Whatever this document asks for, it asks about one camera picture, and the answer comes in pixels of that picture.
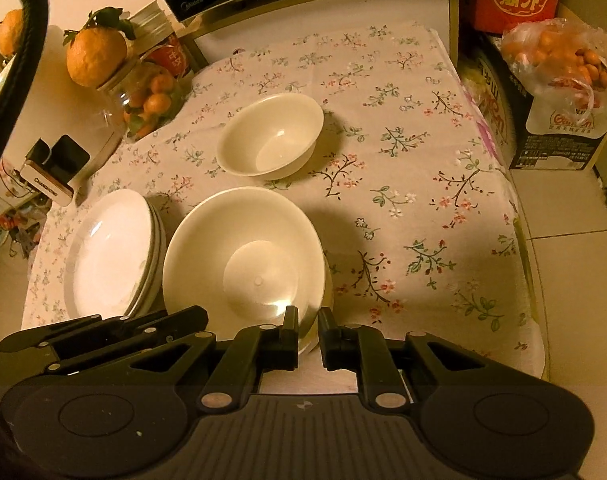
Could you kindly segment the white bowl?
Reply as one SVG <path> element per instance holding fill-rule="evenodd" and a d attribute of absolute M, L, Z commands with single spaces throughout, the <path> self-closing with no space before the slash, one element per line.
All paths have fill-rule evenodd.
<path fill-rule="evenodd" d="M 305 317 L 303 323 L 299 325 L 300 335 L 298 339 L 298 356 L 302 358 L 319 343 L 319 333 L 317 332 L 317 315 L 321 308 L 334 309 L 334 290 L 331 269 L 327 259 L 324 259 L 325 264 L 325 282 L 324 292 L 321 303 L 317 307 L 311 307 Z"/>

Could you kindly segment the large orange pomelo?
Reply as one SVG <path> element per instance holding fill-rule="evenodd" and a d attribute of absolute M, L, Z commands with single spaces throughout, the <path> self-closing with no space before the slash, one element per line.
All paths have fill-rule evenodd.
<path fill-rule="evenodd" d="M 126 62 L 128 41 L 134 39 L 134 28 L 124 9 L 104 6 L 91 11 L 80 29 L 63 32 L 70 78 L 84 88 L 101 87 Z"/>

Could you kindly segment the stacked white cups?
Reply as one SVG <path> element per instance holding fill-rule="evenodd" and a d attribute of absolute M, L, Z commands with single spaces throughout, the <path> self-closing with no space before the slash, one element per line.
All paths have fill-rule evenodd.
<path fill-rule="evenodd" d="M 136 55 L 151 50 L 159 42 L 164 41 L 174 33 L 174 28 L 166 14 L 156 1 L 148 3 L 138 12 L 132 14 L 129 22 L 136 39 L 131 41 L 132 50 Z"/>

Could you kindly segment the plastic bag of oranges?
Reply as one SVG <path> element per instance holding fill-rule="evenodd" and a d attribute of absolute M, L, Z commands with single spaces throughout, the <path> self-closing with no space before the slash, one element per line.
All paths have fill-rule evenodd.
<path fill-rule="evenodd" d="M 505 32 L 503 60 L 535 98 L 578 125 L 607 115 L 607 32 L 552 18 Z"/>

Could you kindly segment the white air fryer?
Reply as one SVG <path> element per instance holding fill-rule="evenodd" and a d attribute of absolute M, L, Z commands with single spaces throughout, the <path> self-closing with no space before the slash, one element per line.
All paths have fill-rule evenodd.
<path fill-rule="evenodd" d="M 124 122 L 104 94 L 75 84 L 63 31 L 51 25 L 27 99 L 0 161 L 54 203 L 74 194 L 116 150 Z"/>

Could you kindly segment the glass jar of tangerines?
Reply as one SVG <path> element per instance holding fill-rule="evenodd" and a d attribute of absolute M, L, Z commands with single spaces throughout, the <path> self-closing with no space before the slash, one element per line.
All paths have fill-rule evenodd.
<path fill-rule="evenodd" d="M 139 141 L 168 124 L 185 102 L 180 82 L 166 67 L 133 58 L 98 88 L 126 126 L 126 140 Z"/>

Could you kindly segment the white plate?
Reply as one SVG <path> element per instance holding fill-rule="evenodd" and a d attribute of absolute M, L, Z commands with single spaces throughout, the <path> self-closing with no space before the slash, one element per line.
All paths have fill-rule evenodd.
<path fill-rule="evenodd" d="M 66 259 L 64 303 L 73 318 L 132 318 L 150 310 L 162 282 L 166 232 L 156 208 L 121 188 L 82 220 Z"/>

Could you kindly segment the red labelled jar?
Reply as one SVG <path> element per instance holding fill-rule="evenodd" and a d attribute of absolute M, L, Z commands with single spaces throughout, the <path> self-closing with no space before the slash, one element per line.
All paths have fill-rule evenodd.
<path fill-rule="evenodd" d="M 164 40 L 159 41 L 155 47 L 152 47 L 145 54 L 144 60 L 165 67 L 176 78 L 183 78 L 191 69 L 188 56 L 174 34 L 170 34 Z"/>

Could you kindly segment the cream bowl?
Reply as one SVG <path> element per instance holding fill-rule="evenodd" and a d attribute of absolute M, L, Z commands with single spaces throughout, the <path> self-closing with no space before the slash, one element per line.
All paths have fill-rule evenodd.
<path fill-rule="evenodd" d="M 310 96 L 281 93 L 244 107 L 221 130 L 217 160 L 228 174 L 278 180 L 311 158 L 324 126 Z"/>
<path fill-rule="evenodd" d="M 231 188 L 198 204 L 172 235 L 162 271 L 168 312 L 198 306 L 207 328 L 231 339 L 245 327 L 298 326 L 321 303 L 325 264 L 317 231 L 286 197 L 265 188 Z"/>

